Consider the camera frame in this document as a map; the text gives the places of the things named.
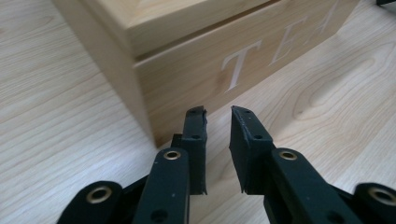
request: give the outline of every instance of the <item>wooden table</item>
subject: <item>wooden table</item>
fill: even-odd
[[[231,105],[325,179],[396,189],[396,9],[362,0],[340,32],[208,116],[208,196],[191,223],[265,223],[240,193]],[[84,186],[127,186],[157,150],[50,0],[0,1],[0,223],[53,223]]]

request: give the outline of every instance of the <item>white letter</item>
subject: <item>white letter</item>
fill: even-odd
[[[330,19],[332,18],[332,14],[334,13],[335,9],[337,8],[338,1],[339,1],[339,0],[337,0],[337,1],[334,3],[334,5],[332,5],[332,8],[330,8],[330,10],[329,10],[329,12],[327,13],[326,17],[323,18],[323,20],[320,22],[320,26],[318,26],[318,27],[314,30],[314,32],[312,32],[312,35],[309,36],[309,38],[305,41],[304,44],[307,44],[307,43],[311,40],[312,36],[313,36],[317,31],[318,31],[318,35],[321,35],[321,34],[324,32],[324,30],[326,29],[327,25],[329,24]]]
[[[221,67],[221,71],[224,71],[225,66],[227,66],[228,62],[231,59],[237,57],[235,69],[233,70],[233,79],[231,80],[230,88],[227,91],[233,89],[237,85],[239,74],[241,73],[242,66],[244,65],[244,61],[245,61],[248,51],[255,47],[256,47],[256,49],[260,49],[261,45],[262,45],[262,41],[261,40],[257,41],[256,43],[249,45],[249,46],[245,47],[244,49],[241,49],[224,59],[222,67]]]
[[[305,23],[307,18],[308,17],[306,16],[302,20],[299,20],[299,21],[297,21],[297,22],[295,22],[295,23],[293,23],[293,24],[291,24],[291,25],[289,25],[289,26],[287,26],[285,28],[286,32],[283,35],[282,41],[280,42],[280,45],[277,48],[276,53],[274,55],[274,58],[273,58],[272,62],[270,63],[270,65],[273,64],[273,63],[276,63],[279,59],[282,59],[282,58],[286,57],[289,54],[289,52],[290,52],[290,50],[292,48],[292,44],[294,42],[294,38],[296,37],[296,35],[294,35],[292,38],[288,39],[290,31],[291,31],[291,29],[293,28],[294,25],[296,25],[296,24],[298,24],[300,22]],[[279,53],[282,50],[282,48],[284,47],[284,45],[289,46],[289,50],[288,50],[288,52],[284,53],[283,56],[279,57]]]

